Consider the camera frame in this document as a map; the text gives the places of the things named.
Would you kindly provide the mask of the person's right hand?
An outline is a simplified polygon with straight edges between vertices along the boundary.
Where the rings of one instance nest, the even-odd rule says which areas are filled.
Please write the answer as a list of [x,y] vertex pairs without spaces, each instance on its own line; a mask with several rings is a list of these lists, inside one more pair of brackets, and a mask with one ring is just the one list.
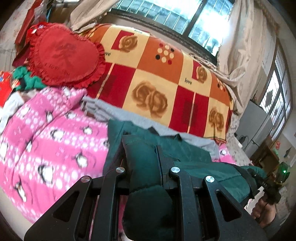
[[251,217],[257,220],[261,228],[265,228],[272,223],[276,216],[275,205],[267,202],[267,197],[264,195],[259,198],[251,212]]

